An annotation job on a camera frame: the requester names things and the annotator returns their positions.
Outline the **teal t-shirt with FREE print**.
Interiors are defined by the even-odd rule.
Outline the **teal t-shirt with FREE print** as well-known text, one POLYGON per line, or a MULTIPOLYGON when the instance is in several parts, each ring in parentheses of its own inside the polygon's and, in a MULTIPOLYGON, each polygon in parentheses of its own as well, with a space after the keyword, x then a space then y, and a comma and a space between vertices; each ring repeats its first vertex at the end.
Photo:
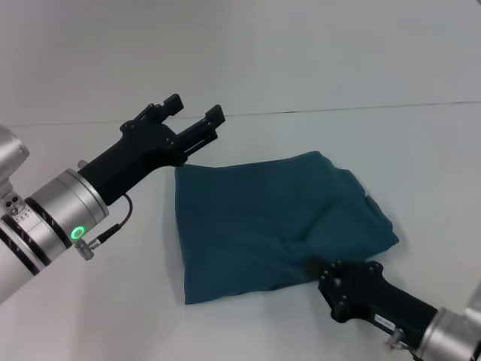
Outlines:
POLYGON ((398 243, 355 175, 317 151, 175 171, 188 305, 315 280, 312 259, 362 261, 398 243))

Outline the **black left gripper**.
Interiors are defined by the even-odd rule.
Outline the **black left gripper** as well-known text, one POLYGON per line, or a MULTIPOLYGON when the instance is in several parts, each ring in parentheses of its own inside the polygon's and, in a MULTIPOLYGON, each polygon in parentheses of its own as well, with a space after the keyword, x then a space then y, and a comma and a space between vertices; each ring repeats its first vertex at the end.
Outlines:
POLYGON ((79 170, 106 205, 112 205, 152 171, 182 166, 193 153, 218 138, 216 129, 225 122, 220 105, 176 135, 162 122, 183 109, 176 93, 162 104, 149 104, 120 127, 122 137, 117 143, 79 170))

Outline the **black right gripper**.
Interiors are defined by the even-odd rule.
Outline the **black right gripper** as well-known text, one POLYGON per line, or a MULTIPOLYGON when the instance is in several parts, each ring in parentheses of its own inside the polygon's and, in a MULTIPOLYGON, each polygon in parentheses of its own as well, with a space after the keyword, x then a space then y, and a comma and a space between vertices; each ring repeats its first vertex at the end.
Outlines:
POLYGON ((318 275, 318 289, 338 323, 360 319, 395 338, 408 349, 420 346, 437 309, 391 285, 383 265, 370 262, 305 262, 307 275, 318 275))

